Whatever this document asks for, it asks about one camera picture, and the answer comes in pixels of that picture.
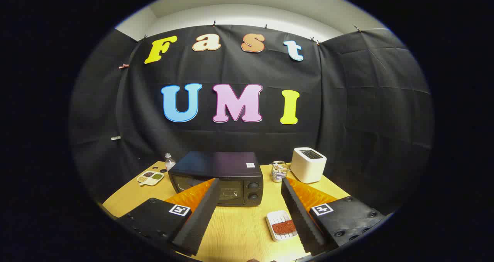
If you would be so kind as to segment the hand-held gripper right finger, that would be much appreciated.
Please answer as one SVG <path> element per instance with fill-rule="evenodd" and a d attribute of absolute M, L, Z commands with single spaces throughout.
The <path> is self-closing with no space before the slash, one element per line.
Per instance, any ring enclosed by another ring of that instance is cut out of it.
<path fill-rule="evenodd" d="M 356 240 L 385 219 L 355 197 L 337 200 L 292 178 L 282 179 L 281 194 L 302 246 L 312 256 Z"/>

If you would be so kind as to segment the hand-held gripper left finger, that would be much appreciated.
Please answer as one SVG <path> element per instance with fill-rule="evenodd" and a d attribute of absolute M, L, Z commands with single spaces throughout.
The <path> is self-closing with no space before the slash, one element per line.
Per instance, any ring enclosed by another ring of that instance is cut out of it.
<path fill-rule="evenodd" d="M 196 255 L 220 195 L 212 178 L 166 201 L 149 198 L 116 221 L 162 251 Z"/>

